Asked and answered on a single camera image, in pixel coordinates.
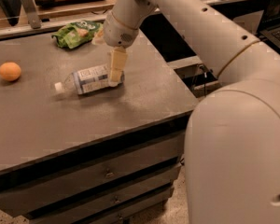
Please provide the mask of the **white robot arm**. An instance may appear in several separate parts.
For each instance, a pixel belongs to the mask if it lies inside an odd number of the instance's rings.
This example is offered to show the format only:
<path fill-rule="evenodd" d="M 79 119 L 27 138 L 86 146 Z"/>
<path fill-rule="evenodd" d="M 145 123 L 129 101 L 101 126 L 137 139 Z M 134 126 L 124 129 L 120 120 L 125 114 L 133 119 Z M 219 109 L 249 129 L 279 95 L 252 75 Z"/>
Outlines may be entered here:
<path fill-rule="evenodd" d="M 106 44 L 128 48 L 155 10 L 222 85 L 186 129 L 190 224 L 280 224 L 280 55 L 201 0 L 116 0 Z"/>

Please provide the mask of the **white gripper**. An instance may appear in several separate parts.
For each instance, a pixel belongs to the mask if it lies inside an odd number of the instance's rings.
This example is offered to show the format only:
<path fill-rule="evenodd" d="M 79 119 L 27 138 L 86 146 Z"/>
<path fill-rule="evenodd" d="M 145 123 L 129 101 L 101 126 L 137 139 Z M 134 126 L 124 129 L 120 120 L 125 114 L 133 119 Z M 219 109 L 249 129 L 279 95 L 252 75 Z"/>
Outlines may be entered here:
<path fill-rule="evenodd" d="M 93 45 L 102 45 L 104 42 L 112 48 L 109 54 L 108 83 L 116 87 L 120 83 L 121 75 L 125 68 L 128 54 L 125 48 L 130 47 L 139 30 L 130 28 L 118 21 L 114 13 L 110 11 L 105 18 L 104 27 L 100 28 L 92 39 Z"/>

